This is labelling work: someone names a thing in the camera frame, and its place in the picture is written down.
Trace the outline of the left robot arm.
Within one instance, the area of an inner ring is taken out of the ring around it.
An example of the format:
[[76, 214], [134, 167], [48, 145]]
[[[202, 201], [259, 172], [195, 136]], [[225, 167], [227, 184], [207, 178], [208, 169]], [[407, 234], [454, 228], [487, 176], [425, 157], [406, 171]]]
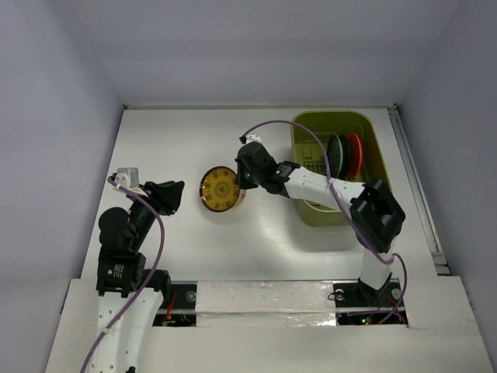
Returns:
[[83, 372], [137, 372], [160, 307], [172, 297], [168, 271], [158, 269], [165, 246], [163, 217], [175, 214], [183, 181], [129, 183], [122, 173], [108, 181], [133, 203], [99, 218], [96, 340]]

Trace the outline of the beige patterned plate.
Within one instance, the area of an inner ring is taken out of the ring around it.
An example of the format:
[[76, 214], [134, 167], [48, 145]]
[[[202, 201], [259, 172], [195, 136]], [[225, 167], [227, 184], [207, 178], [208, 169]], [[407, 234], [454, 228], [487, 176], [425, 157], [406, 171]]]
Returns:
[[225, 196], [219, 197], [215, 193], [202, 195], [200, 201], [202, 205], [211, 212], [224, 213], [240, 207], [245, 201], [246, 193], [241, 190], [237, 194], [234, 192], [228, 193]]

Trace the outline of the brown yellow plate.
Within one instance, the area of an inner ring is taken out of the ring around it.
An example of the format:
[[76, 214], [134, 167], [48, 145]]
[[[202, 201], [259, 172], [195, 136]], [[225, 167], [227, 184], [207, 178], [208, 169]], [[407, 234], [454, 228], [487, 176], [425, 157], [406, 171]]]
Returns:
[[236, 179], [237, 173], [234, 170], [226, 166], [213, 167], [203, 175], [200, 181], [199, 195], [201, 197], [202, 195], [215, 193], [217, 196], [222, 197], [231, 192], [237, 194], [242, 189], [237, 184]]

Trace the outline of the orange red plate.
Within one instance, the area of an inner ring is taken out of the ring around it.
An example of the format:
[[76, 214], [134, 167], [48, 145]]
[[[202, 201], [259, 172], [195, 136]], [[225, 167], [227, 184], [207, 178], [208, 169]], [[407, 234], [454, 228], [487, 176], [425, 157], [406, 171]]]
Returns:
[[360, 137], [352, 133], [348, 136], [348, 142], [350, 147], [350, 167], [349, 167], [349, 178], [354, 178], [358, 175], [363, 164], [363, 146]]

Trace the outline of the black teal plate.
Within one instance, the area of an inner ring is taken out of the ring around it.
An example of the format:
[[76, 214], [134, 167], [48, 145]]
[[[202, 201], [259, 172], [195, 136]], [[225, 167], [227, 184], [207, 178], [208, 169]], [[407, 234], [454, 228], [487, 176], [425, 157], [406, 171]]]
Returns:
[[327, 145], [327, 157], [331, 175], [345, 179], [350, 167], [350, 146], [344, 134], [332, 134]]

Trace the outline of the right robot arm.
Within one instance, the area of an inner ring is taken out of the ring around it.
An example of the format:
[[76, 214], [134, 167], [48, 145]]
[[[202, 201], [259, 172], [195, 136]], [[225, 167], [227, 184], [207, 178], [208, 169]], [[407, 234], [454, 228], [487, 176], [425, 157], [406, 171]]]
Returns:
[[355, 294], [363, 306], [378, 305], [391, 279], [391, 247], [405, 221], [405, 212], [388, 185], [383, 180], [338, 180], [294, 162], [278, 163], [257, 138], [240, 141], [235, 162], [241, 189], [261, 187], [273, 195], [308, 200], [342, 213], [364, 248]]

